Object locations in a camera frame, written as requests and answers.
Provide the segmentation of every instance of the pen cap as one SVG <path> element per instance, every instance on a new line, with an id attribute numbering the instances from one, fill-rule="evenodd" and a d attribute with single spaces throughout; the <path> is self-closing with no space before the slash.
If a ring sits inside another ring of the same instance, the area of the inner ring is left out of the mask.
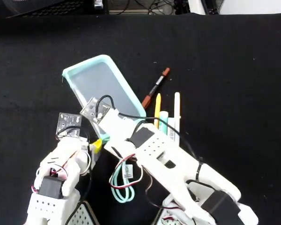
<path id="1" fill-rule="evenodd" d="M 169 113 L 167 111 L 161 111 L 159 113 L 159 118 L 161 120 L 163 120 L 164 122 L 168 123 L 168 117 L 169 117 Z M 165 125 L 164 123 L 162 123 L 161 121 L 159 121 L 159 127 L 158 129 L 160 131 L 162 131 L 164 134 L 167 134 L 168 133 L 168 126 Z"/>

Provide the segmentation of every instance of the white cable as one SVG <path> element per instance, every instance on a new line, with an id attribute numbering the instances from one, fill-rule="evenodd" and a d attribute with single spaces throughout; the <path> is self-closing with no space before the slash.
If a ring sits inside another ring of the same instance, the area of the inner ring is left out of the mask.
<path id="1" fill-rule="evenodd" d="M 136 184 L 136 183 L 140 182 L 141 179 L 142 179 L 142 177 L 143 177 L 143 174 L 144 174 L 144 170 L 143 170 L 143 167 L 142 167 L 142 166 L 140 166 L 140 171 L 141 171 L 141 173 L 140 173 L 140 178 L 139 178 L 138 180 L 133 181 L 133 182 L 130 182 L 130 183 L 125 184 L 125 185 L 121 185 L 121 186 L 114 186 L 114 185 L 112 185 L 112 187 L 114 187 L 114 188 L 126 188 L 126 187 L 128 187 L 128 186 L 131 186 L 131 185 L 133 185 L 133 184 Z M 110 184 L 111 184 L 112 176 L 113 176 L 113 174 L 112 174 L 111 177 L 109 178 L 109 183 L 110 183 Z"/>
<path id="2" fill-rule="evenodd" d="M 85 173 L 86 173 L 86 172 L 89 170 L 89 168 L 90 168 L 90 164 L 91 164 L 91 157 L 90 157 L 89 153 L 87 153 L 86 151 L 84 151 L 84 150 L 79 150 L 79 151 L 84 152 L 84 153 L 87 155 L 88 159 L 89 159 L 88 166 L 86 167 L 86 169 L 85 169 L 83 172 L 81 172 L 81 173 L 80 173 L 80 175 L 81 175 L 81 176 L 84 176 L 84 175 L 85 175 Z"/>

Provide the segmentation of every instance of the black cable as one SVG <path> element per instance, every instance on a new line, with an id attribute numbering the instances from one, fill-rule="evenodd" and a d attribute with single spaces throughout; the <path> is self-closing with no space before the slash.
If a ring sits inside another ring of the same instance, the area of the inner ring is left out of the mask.
<path id="1" fill-rule="evenodd" d="M 69 218 L 67 219 L 65 225 L 68 225 L 70 220 L 72 219 L 72 217 L 75 215 L 76 211 L 78 210 L 78 208 L 81 206 L 82 201 L 77 203 L 76 208 L 73 210 L 73 212 L 70 214 Z"/>
<path id="2" fill-rule="evenodd" d="M 165 207 L 165 206 L 162 206 L 162 205 L 156 205 L 155 203 L 153 203 L 152 201 L 151 201 L 151 199 L 149 198 L 149 195 L 148 195 L 148 191 L 149 191 L 149 189 L 152 187 L 152 184 L 153 184 L 153 177 L 152 177 L 152 175 L 146 170 L 146 168 L 143 168 L 143 170 L 146 172 L 146 174 L 150 177 L 150 183 L 149 183 L 149 185 L 147 186 L 147 188 L 146 188 L 146 190 L 145 190 L 145 194 L 146 194 L 146 199 L 147 199 L 147 201 L 151 204 L 151 205 L 153 205 L 153 206 L 155 206 L 155 207 L 157 207 L 157 208 L 160 208 L 160 209 L 167 209 L 167 210 L 174 210 L 174 209 L 181 209 L 180 207 L 178 207 L 178 206 L 176 206 L 176 207 Z"/>
<path id="3" fill-rule="evenodd" d="M 136 2 L 136 4 L 138 4 L 139 6 L 142 6 L 143 8 L 145 8 L 146 10 L 148 10 L 147 7 L 145 7 L 143 4 L 141 4 L 138 0 L 134 0 Z"/>
<path id="4" fill-rule="evenodd" d="M 134 131 L 132 132 L 132 134 L 135 134 L 135 132 L 138 130 L 138 128 L 143 124 L 145 123 L 146 120 L 141 120 L 140 122 L 138 122 L 134 128 Z"/>
<path id="5" fill-rule="evenodd" d="M 155 7 L 152 8 L 151 10 L 157 9 L 161 14 L 166 15 L 163 11 L 160 11 L 160 9 L 159 9 L 160 7 L 166 6 L 166 5 L 171 6 L 172 11 L 171 11 L 170 15 L 172 15 L 172 13 L 174 12 L 174 7 L 173 7 L 173 5 L 172 5 L 169 1 L 167 1 L 167 0 L 162 0 L 162 1 L 158 2 L 158 3 L 156 3 L 156 4 L 155 4 Z"/>
<path id="6" fill-rule="evenodd" d="M 120 152 L 115 147 L 111 147 L 111 148 L 114 150 L 114 152 L 117 154 L 119 158 L 123 158 Z"/>
<path id="7" fill-rule="evenodd" d="M 211 188 L 211 189 L 213 189 L 214 191 L 216 191 L 216 189 L 215 189 L 214 187 L 210 186 L 209 184 L 201 183 L 200 181 L 196 181 L 196 180 L 187 180 L 187 181 L 186 181 L 187 184 L 190 184 L 190 183 L 192 183 L 192 182 L 197 183 L 197 184 L 200 184 L 200 185 L 203 185 L 203 186 L 205 186 L 205 187 L 207 187 L 207 188 Z"/>
<path id="8" fill-rule="evenodd" d="M 123 9 L 123 11 L 120 12 L 120 13 L 118 13 L 117 15 L 121 15 L 122 13 L 124 13 L 124 12 L 128 9 L 129 5 L 130 5 L 130 0 L 127 1 L 126 5 L 125 5 L 125 8 Z"/>
<path id="9" fill-rule="evenodd" d="M 109 98 L 109 100 L 111 101 L 111 106 L 113 109 L 116 109 L 116 107 L 114 106 L 114 102 L 113 102 L 113 99 L 110 95 L 103 95 L 101 98 L 98 99 L 97 103 L 96 103 L 96 107 L 95 107 L 95 113 L 96 113 L 96 117 L 98 117 L 98 111 L 99 111 L 99 105 L 100 105 L 100 102 L 102 102 L 102 100 L 104 98 Z"/>
<path id="10" fill-rule="evenodd" d="M 81 201 L 85 201 L 86 200 L 86 198 L 89 195 L 91 186 L 92 186 L 92 170 L 90 168 L 89 169 L 89 184 L 88 184 L 88 187 L 87 187 L 86 191 L 84 192 L 84 194 L 83 194 L 83 196 L 81 198 Z"/>
<path id="11" fill-rule="evenodd" d="M 144 117 L 144 116 L 132 116 L 132 115 L 127 115 L 127 114 L 123 114 L 121 112 L 119 112 L 119 115 L 124 116 L 124 117 L 128 117 L 128 118 L 134 118 L 134 119 L 144 119 L 144 120 L 158 120 L 161 123 L 165 124 L 167 127 L 169 127 L 170 129 L 172 129 L 180 138 L 182 141 L 184 141 L 184 143 L 186 144 L 189 153 L 196 159 L 198 160 L 196 154 L 194 153 L 194 151 L 192 150 L 192 147 L 190 145 L 190 143 L 171 125 L 169 125 L 167 122 L 163 121 L 162 119 L 158 118 L 158 117 Z"/>
<path id="12" fill-rule="evenodd" d="M 99 111 L 99 105 L 100 102 L 104 99 L 104 98 L 109 98 L 111 101 L 111 106 L 113 109 L 116 109 L 114 102 L 113 102 L 113 98 L 110 95 L 103 95 L 101 98 L 98 99 L 97 103 L 96 103 L 96 107 L 95 107 L 95 114 L 96 117 L 98 117 L 98 111 Z M 167 127 L 169 127 L 170 129 L 172 129 L 180 138 L 182 141 L 184 141 L 184 143 L 186 144 L 189 153 L 196 159 L 198 160 L 196 154 L 194 153 L 194 151 L 192 150 L 192 147 L 190 145 L 190 143 L 172 126 L 170 126 L 167 122 L 163 121 L 162 119 L 158 118 L 158 117 L 144 117 L 144 116 L 132 116 L 132 115 L 127 115 L 124 113 L 119 112 L 120 116 L 124 116 L 124 117 L 128 117 L 128 118 L 134 118 L 134 119 L 144 119 L 144 120 L 158 120 L 161 123 L 165 124 Z"/>
<path id="13" fill-rule="evenodd" d="M 158 2 L 156 2 L 156 0 L 153 0 L 153 2 L 151 3 L 151 5 L 150 5 L 150 7 L 149 7 L 149 9 L 148 9 L 148 14 L 150 14 L 150 12 L 151 12 L 151 13 L 154 13 L 154 14 L 157 14 L 157 13 L 153 12 L 154 9 L 157 9 L 161 14 L 165 15 L 165 13 L 162 12 L 162 11 L 160 11 L 160 9 L 159 9 L 160 7 L 165 6 L 165 5 L 171 6 L 171 8 L 172 8 L 172 11 L 171 11 L 171 13 L 170 13 L 170 15 L 171 15 L 171 14 L 174 12 L 174 6 L 173 6 L 172 3 L 171 3 L 170 1 L 168 1 L 168 0 L 161 0 L 161 1 L 158 1 Z"/>
<path id="14" fill-rule="evenodd" d="M 68 126 L 68 127 L 62 128 L 62 129 L 61 129 L 59 132 L 57 132 L 57 134 L 55 135 L 56 139 L 60 140 L 60 139 L 58 138 L 58 135 L 60 135 L 62 132 L 64 132 L 65 130 L 68 130 L 68 129 L 80 129 L 80 130 L 82 130 L 82 131 L 84 132 L 84 134 L 86 135 L 86 137 L 87 137 L 87 142 L 89 143 L 90 138 L 89 138 L 89 133 L 88 133 L 87 129 L 84 128 L 84 127 L 81 127 L 81 126 L 74 126 L 74 125 L 73 125 L 73 126 Z"/>

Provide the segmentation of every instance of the white label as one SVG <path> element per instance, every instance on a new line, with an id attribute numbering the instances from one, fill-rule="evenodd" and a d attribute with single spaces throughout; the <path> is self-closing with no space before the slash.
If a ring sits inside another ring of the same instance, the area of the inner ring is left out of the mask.
<path id="1" fill-rule="evenodd" d="M 123 178 L 131 179 L 133 178 L 133 165 L 127 164 L 125 168 L 122 167 Z"/>

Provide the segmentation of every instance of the red wire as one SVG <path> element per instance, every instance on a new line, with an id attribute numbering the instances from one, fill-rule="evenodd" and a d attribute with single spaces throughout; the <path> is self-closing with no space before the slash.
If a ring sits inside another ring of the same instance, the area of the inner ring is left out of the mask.
<path id="1" fill-rule="evenodd" d="M 114 169 L 114 171 L 116 171 L 116 169 L 123 163 L 123 162 L 125 162 L 125 161 L 127 161 L 128 159 L 130 159 L 131 157 L 133 157 L 133 156 L 135 156 L 135 153 L 134 154 L 131 154 L 131 155 L 129 155 L 129 156 L 127 156 L 127 157 L 125 157 L 125 158 L 123 158 L 121 161 L 119 161 L 119 163 L 117 164 L 117 166 L 116 166 L 116 168 Z M 112 184 L 110 184 L 114 189 L 124 189 L 124 188 L 126 188 L 126 187 L 130 187 L 130 186 L 132 186 L 133 184 L 136 184 L 137 182 L 131 182 L 131 183 L 129 183 L 129 184 L 127 184 L 127 185 L 124 185 L 124 186 L 122 186 L 122 187 L 117 187 L 117 186 L 114 186 L 114 185 L 112 185 Z"/>

